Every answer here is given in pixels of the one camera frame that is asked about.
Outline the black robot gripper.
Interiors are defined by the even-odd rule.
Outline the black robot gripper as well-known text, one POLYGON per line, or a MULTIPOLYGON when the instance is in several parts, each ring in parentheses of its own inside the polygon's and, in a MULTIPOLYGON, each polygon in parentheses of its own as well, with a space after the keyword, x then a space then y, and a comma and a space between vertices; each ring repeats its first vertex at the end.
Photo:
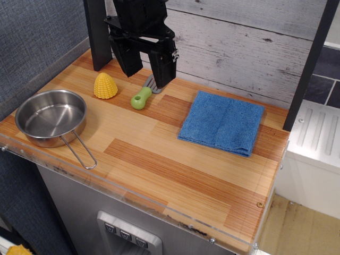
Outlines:
POLYGON ((176 78, 175 33, 165 25, 165 1, 113 1, 117 15, 107 17, 112 51, 127 77, 143 68, 140 52, 148 53, 158 89, 176 78))

